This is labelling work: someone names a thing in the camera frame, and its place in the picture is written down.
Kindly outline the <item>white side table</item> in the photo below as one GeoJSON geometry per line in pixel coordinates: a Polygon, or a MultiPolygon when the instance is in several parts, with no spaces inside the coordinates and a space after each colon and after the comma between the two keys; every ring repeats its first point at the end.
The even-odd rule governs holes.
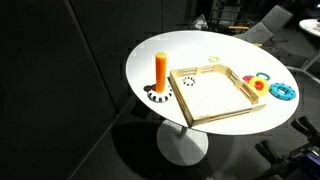
{"type": "MultiPolygon", "coordinates": [[[[320,39],[320,24],[318,18],[303,19],[299,22],[300,29],[307,35],[309,39],[320,39]]],[[[316,62],[320,60],[320,49],[304,62],[301,67],[288,66],[289,70],[298,71],[304,73],[312,80],[320,84],[320,79],[308,72],[308,69],[316,62]]]]}

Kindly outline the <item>orange cylinder peg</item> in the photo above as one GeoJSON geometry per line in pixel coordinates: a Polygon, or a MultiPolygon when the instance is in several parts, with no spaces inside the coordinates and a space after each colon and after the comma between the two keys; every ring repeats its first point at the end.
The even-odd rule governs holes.
{"type": "Polygon", "coordinates": [[[166,79],[167,55],[164,52],[158,52],[156,58],[156,92],[163,93],[166,79]]]}

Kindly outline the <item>grey lounge chair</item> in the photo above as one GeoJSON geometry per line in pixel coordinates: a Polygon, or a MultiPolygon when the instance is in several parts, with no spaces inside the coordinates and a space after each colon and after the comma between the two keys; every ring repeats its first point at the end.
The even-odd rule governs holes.
{"type": "Polygon", "coordinates": [[[236,38],[253,44],[264,44],[271,40],[293,17],[293,14],[280,5],[275,5],[263,19],[236,38]]]}

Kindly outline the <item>white table pedestal base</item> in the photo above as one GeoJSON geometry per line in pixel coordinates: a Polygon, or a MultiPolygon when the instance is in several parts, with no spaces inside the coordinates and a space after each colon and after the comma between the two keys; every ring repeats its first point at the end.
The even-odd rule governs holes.
{"type": "Polygon", "coordinates": [[[204,158],[209,141],[206,133],[165,120],[157,131],[157,145],[171,163],[192,166],[204,158]]]}

